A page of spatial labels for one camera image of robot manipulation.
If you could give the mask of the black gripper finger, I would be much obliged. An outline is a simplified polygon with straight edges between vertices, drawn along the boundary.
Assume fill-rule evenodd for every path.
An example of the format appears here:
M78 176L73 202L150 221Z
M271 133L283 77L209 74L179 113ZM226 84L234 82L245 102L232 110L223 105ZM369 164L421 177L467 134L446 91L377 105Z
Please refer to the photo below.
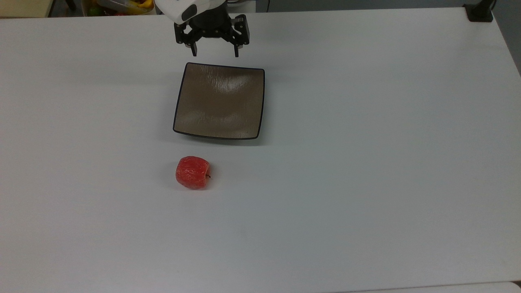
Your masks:
M245 14L240 14L230 20L231 43L234 46L234 55L239 57L239 50L250 44L250 29Z
M197 56L197 41L199 41L199 28L190 26L190 23L174 24L175 41L190 48L192 55Z

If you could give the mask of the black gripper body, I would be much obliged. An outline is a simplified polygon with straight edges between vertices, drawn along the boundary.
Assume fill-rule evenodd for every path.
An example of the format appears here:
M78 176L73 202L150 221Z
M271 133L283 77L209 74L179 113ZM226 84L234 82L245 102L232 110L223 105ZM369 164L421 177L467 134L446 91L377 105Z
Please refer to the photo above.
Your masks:
M191 28L189 33L184 34L186 39L236 38L225 0L194 1L184 11L184 23L184 28Z

